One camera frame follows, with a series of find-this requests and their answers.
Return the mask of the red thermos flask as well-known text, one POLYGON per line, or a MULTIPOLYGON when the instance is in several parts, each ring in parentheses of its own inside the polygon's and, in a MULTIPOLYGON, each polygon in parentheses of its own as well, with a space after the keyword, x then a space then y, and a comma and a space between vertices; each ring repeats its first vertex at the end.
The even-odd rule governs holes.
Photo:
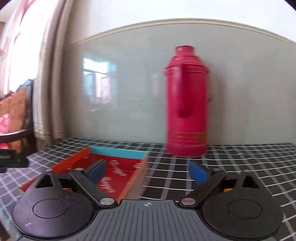
POLYGON ((166 150, 198 157, 207 149, 208 69, 189 45, 175 48, 166 75, 166 150))

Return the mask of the pink plastic bag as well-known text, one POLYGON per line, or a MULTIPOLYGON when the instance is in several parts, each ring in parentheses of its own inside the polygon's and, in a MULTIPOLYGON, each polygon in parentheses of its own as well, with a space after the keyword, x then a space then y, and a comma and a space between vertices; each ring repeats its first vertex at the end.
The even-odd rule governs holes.
MULTIPOLYGON (((1 123, 0 123, 0 134, 7 134, 9 132, 10 126, 10 114, 4 114, 1 116, 1 123)), ((1 143, 1 149, 9 149, 7 143, 1 143)))

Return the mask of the red cardboard box tray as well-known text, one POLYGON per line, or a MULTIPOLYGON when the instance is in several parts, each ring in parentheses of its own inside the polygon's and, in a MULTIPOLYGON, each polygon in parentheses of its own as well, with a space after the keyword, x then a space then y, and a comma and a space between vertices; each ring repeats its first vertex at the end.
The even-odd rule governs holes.
POLYGON ((75 169, 116 201, 139 199, 148 169, 148 152, 89 146, 48 168, 56 174, 75 169))

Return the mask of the beige curtain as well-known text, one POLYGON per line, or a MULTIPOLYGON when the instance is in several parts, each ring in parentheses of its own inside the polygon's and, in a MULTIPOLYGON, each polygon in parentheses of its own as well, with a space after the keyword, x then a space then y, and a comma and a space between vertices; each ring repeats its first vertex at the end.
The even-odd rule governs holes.
POLYGON ((74 1, 51 3, 52 15, 45 27, 33 87, 33 121, 38 150, 65 138, 61 93, 62 62, 74 1))

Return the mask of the wooden sofa with cushion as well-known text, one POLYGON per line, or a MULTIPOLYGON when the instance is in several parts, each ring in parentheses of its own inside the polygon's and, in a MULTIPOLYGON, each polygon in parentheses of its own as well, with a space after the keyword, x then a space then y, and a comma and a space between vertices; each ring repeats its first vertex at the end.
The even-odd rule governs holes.
POLYGON ((1 149, 1 173, 9 168, 29 166, 27 156, 37 151, 33 124, 33 80, 29 79, 18 89, 1 98, 1 116, 10 114, 7 134, 1 134, 1 143, 9 149, 1 149))

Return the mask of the orange tangerine far right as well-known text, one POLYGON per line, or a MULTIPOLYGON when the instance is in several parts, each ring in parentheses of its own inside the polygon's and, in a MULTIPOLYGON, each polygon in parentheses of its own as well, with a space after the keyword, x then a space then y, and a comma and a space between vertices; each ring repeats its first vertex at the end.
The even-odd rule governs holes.
POLYGON ((223 192, 225 193, 225 192, 229 192, 229 191, 232 191, 232 190, 233 190, 232 188, 226 188, 226 189, 223 190, 223 192))

